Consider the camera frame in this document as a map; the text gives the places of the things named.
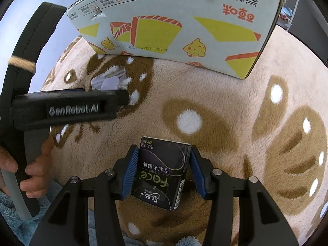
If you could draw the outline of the left hand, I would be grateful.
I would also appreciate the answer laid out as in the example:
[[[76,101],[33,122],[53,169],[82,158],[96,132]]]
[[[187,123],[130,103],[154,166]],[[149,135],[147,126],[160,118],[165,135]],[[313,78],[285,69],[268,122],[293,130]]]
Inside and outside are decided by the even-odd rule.
[[[52,156],[54,147],[53,137],[49,134],[41,147],[41,155],[26,166],[25,172],[30,178],[23,180],[19,187],[28,198],[43,197],[48,190],[51,180]],[[13,157],[1,147],[1,169],[15,173],[18,165]]]

